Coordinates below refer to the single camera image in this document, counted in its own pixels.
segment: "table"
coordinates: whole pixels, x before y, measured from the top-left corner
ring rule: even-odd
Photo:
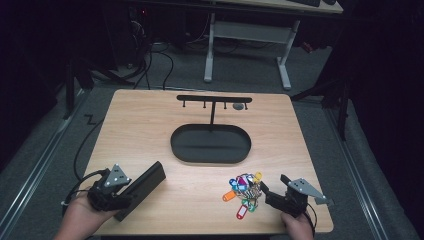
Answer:
[[[282,0],[215,0],[213,4],[231,3],[231,4],[247,4],[259,7],[283,8],[296,11],[309,11],[319,13],[336,13],[343,12],[342,7],[336,2],[334,5],[328,5],[321,1],[319,7],[311,7],[304,4],[298,4],[290,1]],[[213,73],[213,44],[214,38],[233,38],[250,41],[264,41],[279,43],[284,45],[281,57],[277,58],[277,66],[280,71],[281,81],[285,90],[291,89],[291,83],[286,69],[286,61],[290,53],[293,41],[300,24],[300,20],[295,20],[291,27],[273,27],[256,24],[245,24],[227,21],[215,21],[215,14],[211,14],[209,27],[209,46],[205,65],[205,82],[212,81]]]
[[[185,163],[171,150],[175,129],[188,123],[208,123],[211,104],[183,103],[177,95],[251,97],[248,110],[224,109],[217,103],[216,124],[244,129],[252,147],[246,159],[235,165]],[[255,212],[238,220],[241,200],[224,202],[231,190],[228,181],[243,173],[260,171],[271,191],[284,195],[280,175],[305,178],[321,191],[305,140],[290,98],[283,94],[220,93],[185,91],[118,90],[114,94],[86,174],[119,163],[133,180],[156,161],[167,178],[122,222],[110,219],[97,235],[191,235],[191,234],[281,234],[280,211],[259,198]],[[90,178],[81,186],[93,184]],[[309,202],[318,215],[317,232],[330,232],[333,223],[326,205]]]

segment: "oval tray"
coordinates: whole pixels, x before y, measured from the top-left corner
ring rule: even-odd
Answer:
[[[191,163],[238,163],[251,145],[249,134],[233,125],[186,124],[171,136],[174,155]]]

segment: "person's left hand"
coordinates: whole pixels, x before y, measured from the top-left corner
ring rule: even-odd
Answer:
[[[97,211],[89,203],[87,192],[80,192],[69,204],[62,225],[54,239],[86,239],[118,211]]]

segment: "human arm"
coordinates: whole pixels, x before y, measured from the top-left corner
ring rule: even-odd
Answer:
[[[287,234],[292,240],[312,240],[313,231],[309,220],[304,214],[294,218],[292,215],[281,212],[281,221],[286,226]]]
[[[80,192],[71,201],[63,217],[55,240],[84,240],[115,215],[116,211],[97,211],[88,201],[87,192]]]

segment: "red key tag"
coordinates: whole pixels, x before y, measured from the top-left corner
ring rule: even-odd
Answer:
[[[247,206],[246,205],[241,205],[239,211],[236,214],[236,217],[241,220],[244,218],[244,215],[246,215],[247,212]]]

